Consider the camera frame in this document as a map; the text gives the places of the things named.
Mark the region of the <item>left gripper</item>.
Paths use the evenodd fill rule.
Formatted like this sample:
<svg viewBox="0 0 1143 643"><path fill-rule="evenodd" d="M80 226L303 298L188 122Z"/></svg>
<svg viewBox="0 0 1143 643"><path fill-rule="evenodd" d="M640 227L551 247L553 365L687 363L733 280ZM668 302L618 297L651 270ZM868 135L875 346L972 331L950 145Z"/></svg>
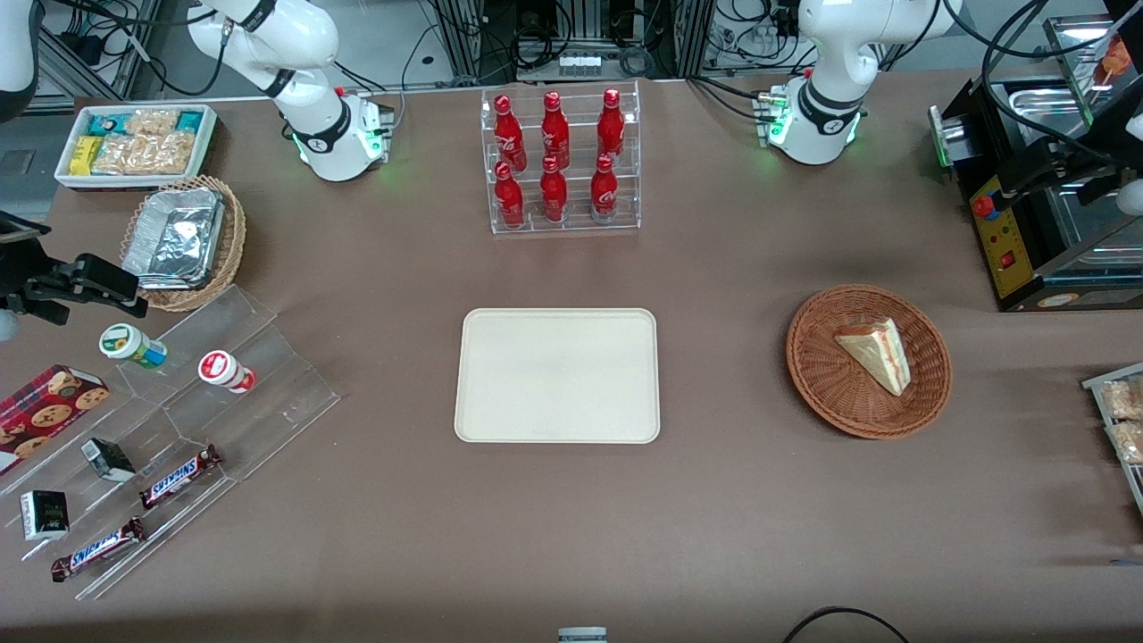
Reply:
<svg viewBox="0 0 1143 643"><path fill-rule="evenodd" d="M1140 176L1140 89L1125 89L1095 111L1092 148L1114 160L1118 170L1132 170ZM1041 136L997 167L997 193L1004 199L1020 199L1061 186L1081 171L1085 163L1081 150L1053 136ZM1076 198L1086 207L1114 191L1117 171L1110 170L1086 180L1076 191Z"/></svg>

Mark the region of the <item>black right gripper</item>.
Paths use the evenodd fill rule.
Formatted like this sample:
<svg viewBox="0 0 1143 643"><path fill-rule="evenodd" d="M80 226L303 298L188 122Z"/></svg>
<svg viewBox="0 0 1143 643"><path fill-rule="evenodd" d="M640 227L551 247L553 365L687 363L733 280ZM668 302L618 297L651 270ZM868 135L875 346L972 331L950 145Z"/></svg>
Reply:
<svg viewBox="0 0 1143 643"><path fill-rule="evenodd" d="M53 325L65 325L70 316L61 302L107 305L131 318L146 318L147 302L138 295L135 274L94 254L80 254L73 262L53 259L40 241L50 232L42 223L1 216L3 310Z"/></svg>

